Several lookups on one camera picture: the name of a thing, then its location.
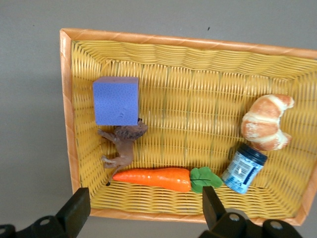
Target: screw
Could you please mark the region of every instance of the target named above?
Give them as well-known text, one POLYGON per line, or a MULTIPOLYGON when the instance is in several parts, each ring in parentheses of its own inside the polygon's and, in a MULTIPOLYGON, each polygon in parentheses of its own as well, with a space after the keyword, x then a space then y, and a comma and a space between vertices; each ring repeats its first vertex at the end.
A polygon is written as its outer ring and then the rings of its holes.
POLYGON ((5 233, 5 228, 0 228, 0 235, 5 233))
POLYGON ((50 223, 50 220, 49 220, 49 219, 44 219, 44 220, 42 220, 42 221, 40 222, 40 225, 41 225, 41 226, 44 226, 44 225, 46 225, 46 224, 48 224, 48 223, 50 223))
POLYGON ((234 222, 238 222, 240 220, 239 216, 235 213, 230 214, 229 218, 234 222))
POLYGON ((282 225, 277 221, 271 221, 270 224, 274 229, 277 229, 277 230, 283 229, 282 225))

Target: blue sponge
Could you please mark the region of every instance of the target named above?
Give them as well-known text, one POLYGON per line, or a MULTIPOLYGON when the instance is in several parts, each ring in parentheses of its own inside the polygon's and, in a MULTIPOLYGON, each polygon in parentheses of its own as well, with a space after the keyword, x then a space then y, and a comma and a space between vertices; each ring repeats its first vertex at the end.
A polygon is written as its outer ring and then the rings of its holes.
POLYGON ((97 125, 137 125, 139 79, 101 77, 93 83, 97 125))

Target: toy croissant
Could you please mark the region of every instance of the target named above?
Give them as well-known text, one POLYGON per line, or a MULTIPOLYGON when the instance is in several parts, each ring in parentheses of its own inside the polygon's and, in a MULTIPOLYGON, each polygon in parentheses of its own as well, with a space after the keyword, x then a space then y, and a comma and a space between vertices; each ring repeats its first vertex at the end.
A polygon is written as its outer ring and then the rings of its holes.
POLYGON ((242 118, 241 132, 259 150, 284 148, 292 136, 282 132, 280 119, 284 111, 294 106, 292 97, 269 94, 258 98, 242 118))

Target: basket weave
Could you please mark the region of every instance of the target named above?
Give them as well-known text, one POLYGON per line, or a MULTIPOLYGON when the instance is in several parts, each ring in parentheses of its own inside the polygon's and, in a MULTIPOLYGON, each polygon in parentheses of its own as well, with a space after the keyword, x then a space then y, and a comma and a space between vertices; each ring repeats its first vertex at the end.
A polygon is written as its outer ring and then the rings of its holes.
MULTIPOLYGON (((317 52, 264 45, 62 29, 60 57, 73 191, 88 187, 91 215, 205 222, 202 196, 113 181, 101 155, 115 156, 97 135, 92 83, 101 76, 139 78, 139 109, 148 132, 134 145, 131 168, 209 166, 218 174, 246 142, 243 115, 256 98, 287 94, 281 129, 293 136, 268 161, 245 195, 216 189, 226 208, 261 224, 305 220, 317 190, 317 52)), ((102 127, 111 131, 113 127, 102 127)))

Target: carrot leaves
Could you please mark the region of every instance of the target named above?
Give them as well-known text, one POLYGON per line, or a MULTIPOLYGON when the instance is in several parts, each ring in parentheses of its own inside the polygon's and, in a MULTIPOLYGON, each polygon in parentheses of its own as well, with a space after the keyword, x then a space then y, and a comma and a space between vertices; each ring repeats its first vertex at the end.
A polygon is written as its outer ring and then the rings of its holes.
POLYGON ((195 193, 202 193, 204 186, 220 187, 222 180, 209 167, 193 168, 190 171, 190 180, 192 191, 195 193))

